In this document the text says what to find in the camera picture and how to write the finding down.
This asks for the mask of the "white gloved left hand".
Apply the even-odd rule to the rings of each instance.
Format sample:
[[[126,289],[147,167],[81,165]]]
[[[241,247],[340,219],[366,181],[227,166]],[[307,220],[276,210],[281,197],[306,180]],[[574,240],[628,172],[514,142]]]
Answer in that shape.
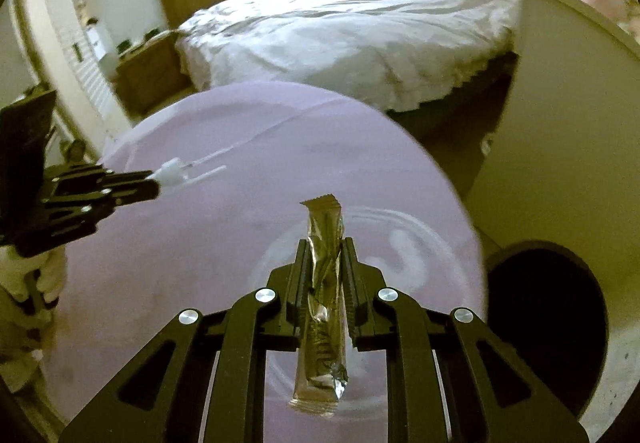
[[[1,287],[17,302],[24,302],[32,289],[52,303],[62,293],[66,283],[67,258],[65,247],[57,247],[31,258],[23,258],[13,246],[1,248]]]

